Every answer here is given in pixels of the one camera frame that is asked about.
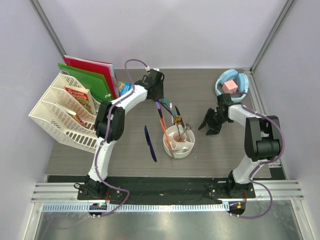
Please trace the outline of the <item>gold spoon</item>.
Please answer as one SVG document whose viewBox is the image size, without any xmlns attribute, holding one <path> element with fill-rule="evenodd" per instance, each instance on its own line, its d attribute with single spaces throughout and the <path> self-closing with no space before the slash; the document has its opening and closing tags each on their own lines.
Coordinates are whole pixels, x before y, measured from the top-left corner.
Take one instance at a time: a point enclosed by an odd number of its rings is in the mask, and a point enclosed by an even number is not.
<svg viewBox="0 0 320 240">
<path fill-rule="evenodd" d="M 182 117 L 180 115 L 177 115 L 173 121 L 174 125 L 177 127 L 177 132 L 178 132 L 178 139 L 176 140 L 177 142 L 181 139 L 181 133 L 179 129 L 179 123 L 181 122 Z"/>
</svg>

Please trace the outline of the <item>white round divided container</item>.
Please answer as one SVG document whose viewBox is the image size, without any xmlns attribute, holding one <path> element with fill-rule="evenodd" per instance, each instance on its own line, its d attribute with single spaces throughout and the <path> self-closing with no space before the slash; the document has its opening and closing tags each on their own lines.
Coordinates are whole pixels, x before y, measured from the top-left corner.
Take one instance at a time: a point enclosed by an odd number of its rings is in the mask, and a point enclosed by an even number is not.
<svg viewBox="0 0 320 240">
<path fill-rule="evenodd" d="M 179 130 L 180 130 L 180 135 L 182 135 L 184 129 L 183 129 L 183 127 L 182 127 L 181 125 L 179 125 Z M 188 132 L 188 136 L 190 137 L 191 142 L 188 142 L 188 141 L 185 141 L 185 142 L 176 142 L 176 141 L 174 141 L 174 139 L 173 139 L 173 137 L 172 137 L 172 133 L 177 132 L 177 131 L 178 131 L 178 130 L 177 130 L 177 127 L 176 127 L 175 125 L 172 125 L 172 126 L 170 126 L 170 127 L 168 127 L 168 128 L 166 129 L 166 133 L 167 133 L 168 138 L 169 138 L 169 140 L 170 140 L 170 144 L 171 144 L 171 147 L 172 147 L 172 151 L 173 151 L 173 150 L 176 150 L 176 149 L 182 149 L 182 148 L 184 148 L 184 147 L 186 147 L 186 148 L 192 148 L 192 150 L 193 150 L 193 147 L 194 147 L 194 145 L 195 145 L 195 135 L 194 135 L 192 129 L 187 131 L 187 132 Z M 169 152 L 168 146 L 167 146 L 167 144 L 166 144 L 165 134 L 163 134 L 163 148 L 164 148 L 164 151 L 167 153 L 167 155 L 169 155 L 170 157 L 172 157 L 171 154 L 170 154 L 170 152 Z M 188 152 L 180 152 L 180 153 L 173 152 L 173 154 L 174 154 L 175 159 L 183 159 L 183 158 L 187 157 L 187 156 L 191 153 L 192 150 L 190 150 L 190 151 L 188 151 Z"/>
</svg>

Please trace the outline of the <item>orange chopstick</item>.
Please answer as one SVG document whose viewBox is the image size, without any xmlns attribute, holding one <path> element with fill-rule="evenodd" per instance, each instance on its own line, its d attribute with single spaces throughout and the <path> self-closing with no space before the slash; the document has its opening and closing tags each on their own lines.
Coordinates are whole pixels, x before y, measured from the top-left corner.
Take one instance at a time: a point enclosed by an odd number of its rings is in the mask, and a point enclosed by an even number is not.
<svg viewBox="0 0 320 240">
<path fill-rule="evenodd" d="M 170 142 L 169 137 L 167 135 L 167 129 L 165 128 L 165 125 L 164 125 L 164 122 L 163 122 L 162 119 L 160 119 L 160 124 L 161 124 L 161 127 L 162 127 L 164 135 L 165 135 L 165 139 L 166 139 L 166 142 L 167 142 L 167 145 L 168 145 L 168 149 L 172 150 L 171 142 Z"/>
</svg>

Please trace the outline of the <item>purple metallic spoon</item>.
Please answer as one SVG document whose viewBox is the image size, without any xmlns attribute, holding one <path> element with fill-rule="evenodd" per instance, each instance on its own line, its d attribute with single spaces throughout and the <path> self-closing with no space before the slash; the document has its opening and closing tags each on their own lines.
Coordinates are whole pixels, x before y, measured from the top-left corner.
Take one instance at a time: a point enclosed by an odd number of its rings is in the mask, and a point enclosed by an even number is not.
<svg viewBox="0 0 320 240">
<path fill-rule="evenodd" d="M 159 103 L 158 101 L 156 101 L 156 102 L 155 102 L 155 104 L 156 104 L 156 107 L 157 107 L 157 110 L 158 110 L 159 116 L 160 116 L 160 118 L 161 118 L 161 120 L 162 120 L 163 124 L 164 124 L 164 125 L 166 125 L 160 103 Z"/>
</svg>

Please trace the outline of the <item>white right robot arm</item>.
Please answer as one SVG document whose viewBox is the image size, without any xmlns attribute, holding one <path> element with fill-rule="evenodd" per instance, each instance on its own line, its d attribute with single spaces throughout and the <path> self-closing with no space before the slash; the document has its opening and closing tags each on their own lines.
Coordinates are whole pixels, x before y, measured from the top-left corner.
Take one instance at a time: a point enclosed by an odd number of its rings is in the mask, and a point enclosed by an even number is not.
<svg viewBox="0 0 320 240">
<path fill-rule="evenodd" d="M 224 123 L 237 122 L 245 128 L 245 156 L 226 180 L 223 189 L 233 198 L 238 197 L 253 183 L 253 177 L 263 165 L 277 161 L 285 149 L 285 137 L 280 120 L 275 115 L 263 115 L 232 101 L 229 93 L 217 96 L 216 109 L 209 108 L 199 126 L 208 127 L 207 136 L 218 135 Z"/>
</svg>

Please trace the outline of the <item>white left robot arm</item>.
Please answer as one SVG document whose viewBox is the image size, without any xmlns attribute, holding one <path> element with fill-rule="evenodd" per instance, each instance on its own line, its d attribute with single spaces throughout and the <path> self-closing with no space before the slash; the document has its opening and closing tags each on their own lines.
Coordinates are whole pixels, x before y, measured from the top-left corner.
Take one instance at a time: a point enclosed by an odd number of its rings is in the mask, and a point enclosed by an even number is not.
<svg viewBox="0 0 320 240">
<path fill-rule="evenodd" d="M 104 180 L 108 176 L 108 165 L 114 145 L 124 132 L 126 114 L 147 99 L 163 98 L 164 79 L 165 75 L 159 69 L 152 68 L 123 96 L 100 104 L 94 124 L 97 136 L 96 151 L 85 181 L 93 198 L 100 200 L 106 195 Z"/>
</svg>

